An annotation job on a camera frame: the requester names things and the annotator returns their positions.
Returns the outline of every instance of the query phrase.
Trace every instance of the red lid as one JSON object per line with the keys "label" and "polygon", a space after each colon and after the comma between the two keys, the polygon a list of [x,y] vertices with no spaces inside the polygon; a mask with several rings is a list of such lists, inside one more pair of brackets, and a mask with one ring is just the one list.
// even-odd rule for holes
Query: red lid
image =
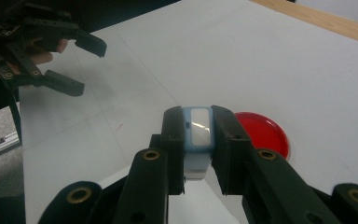
{"label": "red lid", "polygon": [[278,124],[269,118],[250,112],[236,113],[235,116],[251,137],[254,147],[274,150],[287,159],[289,143]]}

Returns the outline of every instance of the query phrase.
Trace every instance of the wooden strip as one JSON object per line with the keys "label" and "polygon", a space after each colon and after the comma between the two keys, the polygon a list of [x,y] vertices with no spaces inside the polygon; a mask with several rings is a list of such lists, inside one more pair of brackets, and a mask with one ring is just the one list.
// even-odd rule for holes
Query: wooden strip
{"label": "wooden strip", "polygon": [[334,33],[358,40],[358,21],[351,21],[339,16],[322,12],[311,7],[285,0],[251,0],[261,6],[279,11],[301,21],[319,26]]}

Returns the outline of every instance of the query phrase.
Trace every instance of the red plate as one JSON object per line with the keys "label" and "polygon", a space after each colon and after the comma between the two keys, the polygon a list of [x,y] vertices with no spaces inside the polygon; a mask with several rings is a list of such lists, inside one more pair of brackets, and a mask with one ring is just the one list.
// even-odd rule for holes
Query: red plate
{"label": "red plate", "polygon": [[287,159],[289,143],[278,124],[269,118],[250,112],[236,113],[235,116],[251,137],[254,147],[274,150]]}

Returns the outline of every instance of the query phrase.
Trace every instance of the red bowl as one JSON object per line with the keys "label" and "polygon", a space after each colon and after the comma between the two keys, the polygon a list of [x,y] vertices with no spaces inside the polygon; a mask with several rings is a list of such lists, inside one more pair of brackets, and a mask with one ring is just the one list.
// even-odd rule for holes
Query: red bowl
{"label": "red bowl", "polygon": [[287,159],[289,142],[278,124],[269,118],[251,112],[240,112],[235,116],[249,134],[254,147],[274,150]]}

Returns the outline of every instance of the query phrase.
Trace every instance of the tabletop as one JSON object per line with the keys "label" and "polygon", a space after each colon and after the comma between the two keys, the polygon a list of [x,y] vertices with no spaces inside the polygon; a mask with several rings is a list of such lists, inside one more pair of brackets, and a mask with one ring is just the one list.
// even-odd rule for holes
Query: tabletop
{"label": "tabletop", "polygon": [[[177,105],[269,117],[308,184],[331,193],[358,183],[357,40],[242,0],[182,0],[94,34],[108,45],[104,58],[71,42],[40,66],[84,82],[82,96],[21,89],[28,223],[65,186],[115,179]],[[213,171],[199,187],[219,191]],[[241,200],[209,198],[234,214],[223,212],[225,223],[244,222]]]}

